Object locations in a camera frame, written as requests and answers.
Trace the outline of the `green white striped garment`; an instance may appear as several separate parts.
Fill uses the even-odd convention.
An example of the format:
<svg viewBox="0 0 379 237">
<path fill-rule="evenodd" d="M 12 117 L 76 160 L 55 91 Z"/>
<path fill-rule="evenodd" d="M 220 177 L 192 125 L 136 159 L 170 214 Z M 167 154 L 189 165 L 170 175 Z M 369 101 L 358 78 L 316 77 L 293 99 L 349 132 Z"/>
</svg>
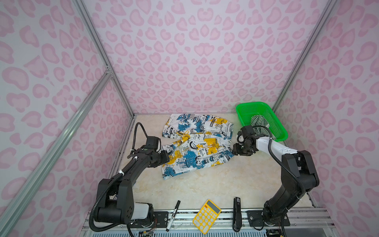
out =
<svg viewBox="0 0 379 237">
<path fill-rule="evenodd" d="M 257 128 L 270 127 L 269 122 L 263 115 L 254 115 L 250 120 L 250 124 Z"/>
</svg>

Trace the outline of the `colourful printed white shirt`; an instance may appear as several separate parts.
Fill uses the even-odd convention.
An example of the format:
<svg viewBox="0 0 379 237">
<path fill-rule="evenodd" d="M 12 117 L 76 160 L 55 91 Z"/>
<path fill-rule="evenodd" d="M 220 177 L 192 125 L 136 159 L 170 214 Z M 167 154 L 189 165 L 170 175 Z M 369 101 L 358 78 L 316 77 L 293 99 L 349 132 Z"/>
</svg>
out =
<svg viewBox="0 0 379 237">
<path fill-rule="evenodd" d="M 163 179 L 230 161 L 233 131 L 234 124 L 218 116 L 171 114 L 162 136 L 176 141 L 162 147 L 169 155 L 162 165 Z"/>
</svg>

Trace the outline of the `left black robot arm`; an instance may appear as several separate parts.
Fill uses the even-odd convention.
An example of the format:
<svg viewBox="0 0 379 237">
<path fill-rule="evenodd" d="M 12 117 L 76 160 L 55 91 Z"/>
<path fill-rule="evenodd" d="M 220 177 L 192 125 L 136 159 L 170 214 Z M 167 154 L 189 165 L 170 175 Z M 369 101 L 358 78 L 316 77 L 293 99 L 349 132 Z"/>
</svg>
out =
<svg viewBox="0 0 379 237">
<path fill-rule="evenodd" d="M 136 123 L 131 161 L 111 178 L 98 184 L 96 201 L 89 214 L 88 224 L 92 231 L 103 232 L 118 225 L 137 223 L 142 227 L 154 224 L 154 208 L 151 203 L 135 202 L 133 185 L 147 168 L 156 168 L 169 162 L 168 153 L 161 146 L 161 139 L 149 136 L 143 125 Z"/>
</svg>

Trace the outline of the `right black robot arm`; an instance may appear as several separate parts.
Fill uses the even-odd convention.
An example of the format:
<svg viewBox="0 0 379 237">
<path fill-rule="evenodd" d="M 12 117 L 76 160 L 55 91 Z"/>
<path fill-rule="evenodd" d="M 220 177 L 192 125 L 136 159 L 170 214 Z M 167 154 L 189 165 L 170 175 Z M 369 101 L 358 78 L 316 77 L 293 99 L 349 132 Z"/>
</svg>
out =
<svg viewBox="0 0 379 237">
<path fill-rule="evenodd" d="M 262 212 L 265 224 L 282 224 L 287 212 L 313 188 L 319 177 L 310 152 L 286 147 L 273 139 L 271 131 L 262 125 L 244 126 L 237 133 L 233 146 L 236 156 L 251 156 L 256 152 L 269 154 L 281 167 L 281 187 L 265 202 Z"/>
</svg>

